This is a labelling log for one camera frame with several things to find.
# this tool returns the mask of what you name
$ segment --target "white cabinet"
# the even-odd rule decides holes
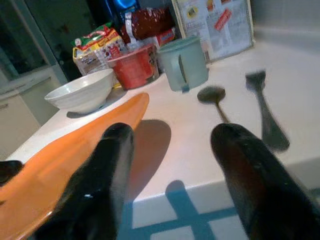
[[[45,95],[59,87],[52,78],[0,100],[0,161],[5,160],[59,109]]]
[[[40,128],[20,95],[0,101],[0,161],[5,160]]]

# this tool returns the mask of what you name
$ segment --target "red plastic cup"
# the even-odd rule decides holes
[[[108,61],[116,78],[125,90],[135,89],[159,77],[156,48],[149,44],[129,54]]]

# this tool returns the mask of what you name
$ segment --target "white ceramic bowl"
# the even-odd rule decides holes
[[[88,114],[101,107],[113,87],[114,71],[105,69],[73,80],[44,97],[59,109]]]

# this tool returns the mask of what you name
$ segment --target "recipe book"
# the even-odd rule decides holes
[[[200,37],[207,62],[253,45],[250,0],[171,0],[183,38]]]

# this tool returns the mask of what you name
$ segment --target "metal spoon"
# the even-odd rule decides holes
[[[224,99],[226,96],[226,91],[223,87],[220,86],[207,86],[202,89],[197,98],[200,103],[203,104],[215,104],[216,109],[218,110],[220,117],[224,123],[229,123],[229,119],[225,115],[224,111],[220,108],[219,102]]]
[[[246,88],[253,92],[258,100],[262,119],[262,141],[273,151],[283,152],[290,142],[270,113],[263,89],[265,88],[266,71],[245,75]]]

